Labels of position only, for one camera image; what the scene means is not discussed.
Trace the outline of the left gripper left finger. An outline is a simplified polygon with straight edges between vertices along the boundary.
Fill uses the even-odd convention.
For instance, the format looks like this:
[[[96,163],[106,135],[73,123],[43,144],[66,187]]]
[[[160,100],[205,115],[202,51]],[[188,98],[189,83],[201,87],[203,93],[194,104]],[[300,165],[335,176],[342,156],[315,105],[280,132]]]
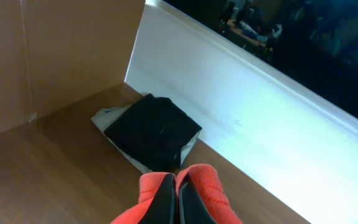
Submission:
[[[145,215],[139,224],[174,224],[176,212],[176,192],[173,174],[164,176]]]

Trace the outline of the red orange t-shirt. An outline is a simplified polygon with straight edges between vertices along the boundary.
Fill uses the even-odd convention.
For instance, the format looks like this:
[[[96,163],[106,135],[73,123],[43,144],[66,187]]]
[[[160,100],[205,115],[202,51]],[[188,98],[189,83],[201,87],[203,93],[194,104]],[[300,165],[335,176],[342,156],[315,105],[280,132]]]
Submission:
[[[209,164],[195,164],[177,175],[142,175],[138,204],[116,217],[112,224],[241,222],[231,208],[216,169]]]

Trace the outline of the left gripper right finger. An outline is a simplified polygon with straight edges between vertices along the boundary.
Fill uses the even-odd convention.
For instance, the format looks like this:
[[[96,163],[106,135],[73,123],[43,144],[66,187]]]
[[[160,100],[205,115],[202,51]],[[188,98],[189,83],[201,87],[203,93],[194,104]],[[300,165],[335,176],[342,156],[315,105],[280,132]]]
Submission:
[[[181,224],[216,224],[189,175],[180,185],[178,206]]]

